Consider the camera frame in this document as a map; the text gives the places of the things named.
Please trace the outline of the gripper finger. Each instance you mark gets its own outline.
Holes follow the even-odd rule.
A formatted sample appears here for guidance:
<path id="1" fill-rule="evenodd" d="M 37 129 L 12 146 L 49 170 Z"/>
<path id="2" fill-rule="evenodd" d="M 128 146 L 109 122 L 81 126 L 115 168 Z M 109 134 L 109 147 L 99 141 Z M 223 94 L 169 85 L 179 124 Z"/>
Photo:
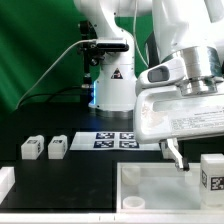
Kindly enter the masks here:
<path id="1" fill-rule="evenodd" d="M 171 158 L 175 161 L 175 167 L 178 171 L 189 171 L 188 160 L 184 158 L 179 152 L 179 144 L 176 138 L 167 140 L 168 150 L 170 152 Z"/>

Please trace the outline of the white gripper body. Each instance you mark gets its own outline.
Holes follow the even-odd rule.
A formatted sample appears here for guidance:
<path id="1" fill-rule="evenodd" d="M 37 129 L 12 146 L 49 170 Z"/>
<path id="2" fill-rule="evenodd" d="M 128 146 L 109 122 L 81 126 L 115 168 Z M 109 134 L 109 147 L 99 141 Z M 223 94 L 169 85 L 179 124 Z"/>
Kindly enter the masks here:
<path id="1" fill-rule="evenodd" d="M 224 135 L 224 83 L 218 92 L 183 97 L 176 86 L 149 88 L 136 101 L 133 130 L 140 144 Z"/>

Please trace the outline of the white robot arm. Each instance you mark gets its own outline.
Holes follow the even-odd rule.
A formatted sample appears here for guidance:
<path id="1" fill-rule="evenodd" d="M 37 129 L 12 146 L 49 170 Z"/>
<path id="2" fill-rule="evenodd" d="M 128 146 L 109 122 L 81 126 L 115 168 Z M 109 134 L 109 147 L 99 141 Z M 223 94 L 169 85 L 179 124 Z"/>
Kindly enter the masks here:
<path id="1" fill-rule="evenodd" d="M 90 109 L 131 117 L 140 144 L 159 144 L 181 170 L 181 140 L 224 134 L 224 0 L 73 0 L 96 32 L 100 74 Z M 158 64 L 134 71 L 134 38 L 115 20 L 151 14 Z"/>

